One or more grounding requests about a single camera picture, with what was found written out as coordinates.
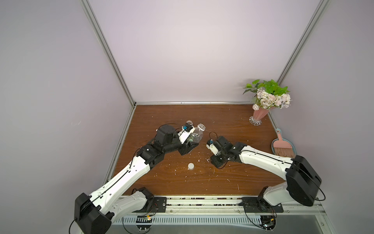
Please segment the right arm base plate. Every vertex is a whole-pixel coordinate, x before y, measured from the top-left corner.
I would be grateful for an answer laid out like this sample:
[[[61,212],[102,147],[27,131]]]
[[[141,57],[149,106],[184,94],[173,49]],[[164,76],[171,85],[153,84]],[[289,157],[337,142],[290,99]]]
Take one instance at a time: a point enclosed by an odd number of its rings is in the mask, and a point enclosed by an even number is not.
[[[243,206],[244,211],[247,213],[283,213],[284,209],[279,204],[271,206],[264,201],[259,201],[255,197],[243,197],[239,206]]]

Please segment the blue label clear bottle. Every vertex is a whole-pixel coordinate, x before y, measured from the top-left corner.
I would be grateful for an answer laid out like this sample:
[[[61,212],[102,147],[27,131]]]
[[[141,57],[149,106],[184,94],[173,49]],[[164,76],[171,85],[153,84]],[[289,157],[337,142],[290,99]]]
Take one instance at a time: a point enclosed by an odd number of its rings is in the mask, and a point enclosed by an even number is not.
[[[193,133],[191,134],[189,142],[199,143],[203,138],[205,130],[206,127],[202,123],[198,124],[197,127],[195,127]]]

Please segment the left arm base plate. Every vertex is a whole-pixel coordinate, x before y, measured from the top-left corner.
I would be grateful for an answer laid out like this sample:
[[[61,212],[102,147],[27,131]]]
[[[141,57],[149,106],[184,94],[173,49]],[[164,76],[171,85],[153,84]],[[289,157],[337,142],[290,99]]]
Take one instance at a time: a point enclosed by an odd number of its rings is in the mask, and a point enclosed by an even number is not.
[[[152,200],[148,200],[146,205],[133,213],[165,213],[166,212],[166,197],[154,197]]]

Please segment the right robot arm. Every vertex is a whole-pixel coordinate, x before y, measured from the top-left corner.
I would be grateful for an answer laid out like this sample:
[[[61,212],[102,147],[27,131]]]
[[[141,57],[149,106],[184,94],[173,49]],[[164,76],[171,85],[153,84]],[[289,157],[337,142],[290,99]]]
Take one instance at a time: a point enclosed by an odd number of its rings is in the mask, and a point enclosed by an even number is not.
[[[266,186],[257,197],[263,206],[277,206],[284,202],[295,201],[311,207],[320,191],[321,178],[302,156],[295,158],[276,156],[257,150],[241,142],[232,144],[225,137],[208,140],[206,147],[212,152],[210,162],[221,168],[228,161],[252,165],[284,180],[276,186]]]

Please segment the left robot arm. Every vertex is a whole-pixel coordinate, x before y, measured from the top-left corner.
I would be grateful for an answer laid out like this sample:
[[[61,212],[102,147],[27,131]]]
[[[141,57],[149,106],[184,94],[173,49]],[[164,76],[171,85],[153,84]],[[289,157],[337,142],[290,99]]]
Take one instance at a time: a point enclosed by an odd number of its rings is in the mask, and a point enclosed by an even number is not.
[[[169,124],[160,126],[155,137],[135,151],[124,169],[91,194],[82,193],[76,198],[74,222],[79,227],[78,233],[105,234],[120,218],[151,209],[154,195],[146,188],[123,199],[121,196],[166,154],[177,151],[183,156],[190,153],[199,145],[204,131],[202,124],[195,127],[189,121],[180,131]]]

